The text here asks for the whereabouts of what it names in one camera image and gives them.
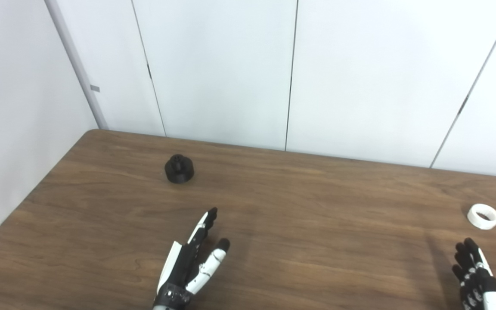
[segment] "robotic hand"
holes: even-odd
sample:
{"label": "robotic hand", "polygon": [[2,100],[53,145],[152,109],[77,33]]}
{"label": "robotic hand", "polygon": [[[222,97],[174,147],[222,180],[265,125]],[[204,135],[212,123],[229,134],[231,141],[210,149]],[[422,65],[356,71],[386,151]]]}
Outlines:
{"label": "robotic hand", "polygon": [[496,310],[496,279],[484,253],[474,240],[457,243],[453,273],[460,280],[460,299],[465,310]]}
{"label": "robotic hand", "polygon": [[229,249],[228,239],[221,239],[206,262],[195,267],[200,245],[212,228],[215,218],[217,208],[212,208],[196,224],[185,245],[174,241],[158,281],[153,310],[184,310],[219,267]]}

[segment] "black cylindrical object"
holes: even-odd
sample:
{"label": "black cylindrical object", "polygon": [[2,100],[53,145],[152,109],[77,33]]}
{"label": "black cylindrical object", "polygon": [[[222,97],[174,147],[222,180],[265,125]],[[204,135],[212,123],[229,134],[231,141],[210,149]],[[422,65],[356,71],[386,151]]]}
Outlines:
{"label": "black cylindrical object", "polygon": [[192,179],[195,175],[195,167],[189,157],[181,154],[173,155],[164,166],[167,179],[175,184],[181,184]]}

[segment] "white tape roll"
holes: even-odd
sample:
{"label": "white tape roll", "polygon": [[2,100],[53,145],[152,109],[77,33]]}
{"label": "white tape roll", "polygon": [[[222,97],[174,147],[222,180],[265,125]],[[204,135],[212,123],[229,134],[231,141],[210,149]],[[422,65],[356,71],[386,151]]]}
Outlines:
{"label": "white tape roll", "polygon": [[489,230],[496,226],[496,210],[488,205],[474,204],[468,212],[468,220],[477,228]]}

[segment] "robot finger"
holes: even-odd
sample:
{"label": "robot finger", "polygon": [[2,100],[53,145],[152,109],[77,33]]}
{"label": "robot finger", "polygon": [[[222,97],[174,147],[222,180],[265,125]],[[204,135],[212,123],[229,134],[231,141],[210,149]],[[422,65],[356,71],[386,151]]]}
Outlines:
{"label": "robot finger", "polygon": [[191,292],[193,295],[200,291],[222,263],[229,250],[229,246],[230,242],[228,239],[221,239],[218,242],[214,251],[208,256],[206,262],[200,264],[198,274],[185,287],[187,291]]}

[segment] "black robotic fingertip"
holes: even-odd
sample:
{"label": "black robotic fingertip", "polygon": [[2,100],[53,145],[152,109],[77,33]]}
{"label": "black robotic fingertip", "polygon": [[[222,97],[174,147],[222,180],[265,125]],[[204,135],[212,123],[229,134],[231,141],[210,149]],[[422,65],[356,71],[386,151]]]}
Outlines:
{"label": "black robotic fingertip", "polygon": [[229,250],[230,245],[231,245],[231,243],[229,242],[229,240],[227,238],[223,238],[223,239],[218,241],[215,248],[221,249],[221,250],[227,252]]}

